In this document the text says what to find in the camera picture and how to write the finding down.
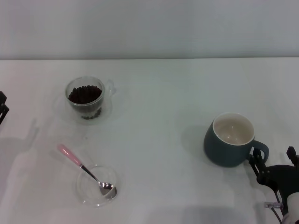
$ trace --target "white tabletop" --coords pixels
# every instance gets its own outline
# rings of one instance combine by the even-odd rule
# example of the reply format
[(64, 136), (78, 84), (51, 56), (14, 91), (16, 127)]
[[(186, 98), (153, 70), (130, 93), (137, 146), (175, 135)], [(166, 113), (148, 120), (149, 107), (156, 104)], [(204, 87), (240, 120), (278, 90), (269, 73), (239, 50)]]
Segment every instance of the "white tabletop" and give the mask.
[[(1, 224), (274, 224), (274, 193), (251, 167), (214, 165), (202, 141), (213, 118), (239, 112), (268, 145), (267, 165), (299, 153), (299, 58), (1, 61), (10, 108), (0, 126)], [(64, 88), (95, 76), (114, 82), (111, 113), (83, 126), (65, 116)], [(113, 167), (117, 198), (93, 208), (76, 195), (84, 164)]]

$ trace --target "metal spoon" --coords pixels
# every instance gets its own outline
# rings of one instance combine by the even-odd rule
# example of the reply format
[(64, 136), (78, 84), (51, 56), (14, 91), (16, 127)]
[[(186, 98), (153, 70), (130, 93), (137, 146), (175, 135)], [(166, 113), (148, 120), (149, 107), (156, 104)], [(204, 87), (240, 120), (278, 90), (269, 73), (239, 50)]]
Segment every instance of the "metal spoon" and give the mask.
[[(73, 161), (77, 166), (82, 168), (86, 173), (88, 173), (93, 179), (95, 179), (96, 182), (98, 182), (100, 186), (100, 192), (102, 195), (106, 195), (110, 192), (110, 190), (113, 188), (113, 185), (110, 183), (103, 183), (99, 181), (82, 163), (81, 161), (68, 149), (65, 145), (59, 144), (57, 146), (57, 149), (65, 155), (67, 158), (69, 158), (71, 161)], [(113, 192), (111, 192), (109, 195), (107, 195), (107, 198), (114, 198), (117, 194), (116, 188), (114, 188)]]

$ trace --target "glass saucer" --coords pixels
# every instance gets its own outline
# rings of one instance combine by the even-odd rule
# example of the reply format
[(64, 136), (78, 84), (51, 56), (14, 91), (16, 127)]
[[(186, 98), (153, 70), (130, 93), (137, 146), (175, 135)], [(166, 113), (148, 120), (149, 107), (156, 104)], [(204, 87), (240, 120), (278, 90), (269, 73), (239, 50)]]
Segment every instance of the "glass saucer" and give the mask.
[(114, 196), (115, 188), (117, 192), (119, 192), (119, 181), (116, 172), (110, 167), (98, 165), (88, 166), (87, 169), (89, 169), (99, 181), (112, 184), (113, 188), (106, 195), (102, 195), (98, 183), (88, 175), (88, 173), (82, 170), (77, 178), (76, 184), (76, 192), (80, 201), (93, 207), (100, 207), (113, 201), (118, 194)]

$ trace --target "blue mug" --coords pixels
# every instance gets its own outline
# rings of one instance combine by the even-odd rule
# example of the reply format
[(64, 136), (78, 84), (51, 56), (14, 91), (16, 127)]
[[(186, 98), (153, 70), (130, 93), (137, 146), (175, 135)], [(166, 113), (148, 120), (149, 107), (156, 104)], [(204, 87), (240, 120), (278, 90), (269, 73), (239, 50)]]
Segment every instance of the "blue mug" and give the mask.
[(252, 147), (264, 154), (263, 162), (269, 157), (269, 148), (255, 141), (252, 123), (238, 113), (223, 113), (210, 125), (204, 140), (207, 157), (223, 167), (235, 167), (249, 159)]

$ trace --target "glass cup handle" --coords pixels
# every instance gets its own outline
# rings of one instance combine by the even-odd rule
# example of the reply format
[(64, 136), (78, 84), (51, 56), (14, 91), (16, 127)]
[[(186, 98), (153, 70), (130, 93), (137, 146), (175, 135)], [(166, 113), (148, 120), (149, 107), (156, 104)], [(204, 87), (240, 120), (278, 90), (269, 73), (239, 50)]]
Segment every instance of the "glass cup handle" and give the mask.
[(109, 79), (107, 81), (107, 83), (106, 83), (106, 89), (107, 89), (108, 95), (110, 97), (115, 94), (116, 89), (115, 89), (114, 83), (113, 83), (113, 81), (111, 79)]

